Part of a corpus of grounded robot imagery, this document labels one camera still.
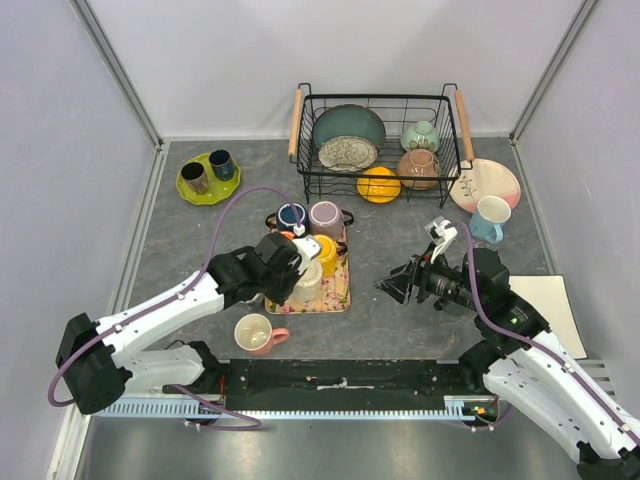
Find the dark blue mug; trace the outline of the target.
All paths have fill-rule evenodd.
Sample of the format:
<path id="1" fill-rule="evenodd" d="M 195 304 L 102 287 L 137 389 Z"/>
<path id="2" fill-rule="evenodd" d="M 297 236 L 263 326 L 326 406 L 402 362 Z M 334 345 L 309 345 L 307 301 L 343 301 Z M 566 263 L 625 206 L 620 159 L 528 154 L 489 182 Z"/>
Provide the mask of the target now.
<path id="1" fill-rule="evenodd" d="M 294 234 L 306 235 L 310 233 L 309 213 L 300 203 L 286 203 L 265 218 L 265 225 L 269 229 L 286 230 Z"/>

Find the yellow mug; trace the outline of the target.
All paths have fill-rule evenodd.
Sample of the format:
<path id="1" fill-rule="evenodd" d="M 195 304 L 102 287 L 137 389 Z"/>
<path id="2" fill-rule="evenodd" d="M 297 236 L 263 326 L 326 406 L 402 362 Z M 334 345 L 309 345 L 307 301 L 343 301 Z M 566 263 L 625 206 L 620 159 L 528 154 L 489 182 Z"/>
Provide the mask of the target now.
<path id="1" fill-rule="evenodd" d="M 317 257 L 324 278 L 334 274 L 337 269 L 338 258 L 348 251 L 348 246 L 341 241 L 336 241 L 325 234 L 315 234 L 314 239 L 320 244 L 321 252 Z"/>

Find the beige mug dark handle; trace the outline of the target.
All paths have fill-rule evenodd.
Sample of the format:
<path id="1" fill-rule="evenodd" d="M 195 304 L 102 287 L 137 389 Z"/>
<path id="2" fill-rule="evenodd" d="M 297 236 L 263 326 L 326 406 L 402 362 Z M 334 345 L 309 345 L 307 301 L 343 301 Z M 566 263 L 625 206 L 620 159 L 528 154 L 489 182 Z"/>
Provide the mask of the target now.
<path id="1" fill-rule="evenodd" d="M 294 286 L 289 301 L 294 303 L 314 301 L 321 290 L 322 278 L 323 270 L 320 262 L 317 259 L 312 260 Z"/>

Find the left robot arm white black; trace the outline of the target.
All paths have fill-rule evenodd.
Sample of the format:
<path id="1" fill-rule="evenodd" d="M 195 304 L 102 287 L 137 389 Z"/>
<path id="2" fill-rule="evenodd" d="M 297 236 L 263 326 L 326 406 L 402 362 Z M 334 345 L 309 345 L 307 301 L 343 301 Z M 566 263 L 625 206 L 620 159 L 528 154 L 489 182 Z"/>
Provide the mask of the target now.
<path id="1" fill-rule="evenodd" d="M 208 393 L 219 382 L 216 358 L 204 343 L 170 354 L 150 345 L 207 315 L 264 296 L 282 305 L 321 247 L 313 236 L 265 235 L 256 246 L 213 256 L 171 289 L 126 311 L 91 320 L 81 313 L 65 327 L 55 363 L 71 404 L 98 413 L 133 388 L 189 385 Z"/>

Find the orange mug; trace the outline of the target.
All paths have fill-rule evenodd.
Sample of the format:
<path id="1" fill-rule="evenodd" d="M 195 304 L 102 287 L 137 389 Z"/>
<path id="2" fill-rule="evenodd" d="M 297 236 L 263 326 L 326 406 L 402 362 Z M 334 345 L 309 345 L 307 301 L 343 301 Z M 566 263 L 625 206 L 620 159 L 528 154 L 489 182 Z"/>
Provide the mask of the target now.
<path id="1" fill-rule="evenodd" d="M 294 240 L 296 238 L 295 234 L 292 231 L 280 230 L 279 233 L 285 236 L 286 238 L 288 238 L 289 240 Z"/>

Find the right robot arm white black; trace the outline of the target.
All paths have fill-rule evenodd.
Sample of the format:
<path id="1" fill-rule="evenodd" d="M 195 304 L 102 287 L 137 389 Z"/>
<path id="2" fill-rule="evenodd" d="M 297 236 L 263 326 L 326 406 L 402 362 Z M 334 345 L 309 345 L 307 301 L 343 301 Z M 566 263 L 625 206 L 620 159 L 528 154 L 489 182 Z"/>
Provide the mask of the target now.
<path id="1" fill-rule="evenodd" d="M 475 313 L 481 341 L 458 359 L 467 392 L 507 401 L 550 435 L 583 479 L 639 476 L 639 421 L 574 360 L 549 322 L 515 293 L 497 252 L 476 248 L 451 267 L 433 247 L 393 269 L 375 287 L 400 304 L 436 296 Z"/>

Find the purple mug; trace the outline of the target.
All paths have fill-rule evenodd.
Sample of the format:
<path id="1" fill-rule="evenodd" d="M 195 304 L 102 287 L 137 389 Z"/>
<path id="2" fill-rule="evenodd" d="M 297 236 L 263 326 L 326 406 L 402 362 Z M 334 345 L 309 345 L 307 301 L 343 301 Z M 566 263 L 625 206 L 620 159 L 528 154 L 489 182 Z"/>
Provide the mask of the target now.
<path id="1" fill-rule="evenodd" d="M 354 215 L 331 201 L 316 202 L 309 210 L 311 233 L 339 240 L 343 230 L 354 223 Z"/>

